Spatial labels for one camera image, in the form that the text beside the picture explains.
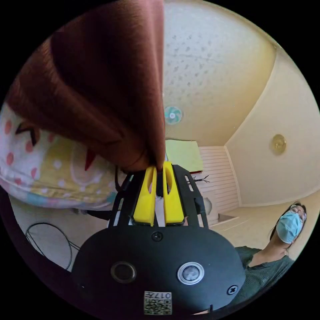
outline brown towel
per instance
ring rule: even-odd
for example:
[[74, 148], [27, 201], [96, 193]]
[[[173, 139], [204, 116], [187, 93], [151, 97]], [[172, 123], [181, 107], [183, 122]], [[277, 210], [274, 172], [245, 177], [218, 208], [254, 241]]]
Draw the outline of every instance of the brown towel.
[[85, 144], [124, 170], [162, 168], [163, 0], [119, 0], [46, 40], [9, 90], [35, 126]]

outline blue face mask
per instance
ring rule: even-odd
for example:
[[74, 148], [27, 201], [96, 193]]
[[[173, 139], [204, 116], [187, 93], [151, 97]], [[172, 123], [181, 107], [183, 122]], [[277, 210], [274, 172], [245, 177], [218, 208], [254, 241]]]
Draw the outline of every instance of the blue face mask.
[[292, 243], [299, 235], [302, 229], [302, 222], [297, 213], [288, 211], [282, 217], [276, 226], [279, 238], [285, 243]]

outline green shirt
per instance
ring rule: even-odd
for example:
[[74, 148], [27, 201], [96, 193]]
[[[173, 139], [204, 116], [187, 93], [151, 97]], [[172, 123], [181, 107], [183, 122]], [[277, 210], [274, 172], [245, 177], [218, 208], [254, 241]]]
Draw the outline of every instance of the green shirt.
[[248, 267], [253, 255], [261, 249], [248, 248], [244, 246], [236, 247], [236, 250], [245, 269], [246, 280], [238, 294], [231, 301], [230, 305], [235, 305], [251, 298], [265, 286], [273, 286], [287, 272], [294, 262], [288, 256], [284, 256], [277, 261]]

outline cartoon print fabric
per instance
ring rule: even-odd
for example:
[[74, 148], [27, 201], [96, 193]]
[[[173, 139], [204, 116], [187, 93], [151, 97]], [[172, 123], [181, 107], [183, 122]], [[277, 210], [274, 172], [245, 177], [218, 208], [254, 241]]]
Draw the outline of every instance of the cartoon print fabric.
[[[0, 185], [44, 207], [105, 208], [116, 196], [115, 167], [82, 144], [35, 127], [5, 103], [0, 113]], [[125, 174], [119, 172], [119, 183]]]

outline qr code sticker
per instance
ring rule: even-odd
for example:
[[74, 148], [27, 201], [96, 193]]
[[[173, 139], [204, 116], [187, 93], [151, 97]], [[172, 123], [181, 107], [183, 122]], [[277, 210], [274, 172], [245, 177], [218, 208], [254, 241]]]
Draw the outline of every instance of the qr code sticker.
[[144, 292], [144, 314], [172, 314], [171, 292]]

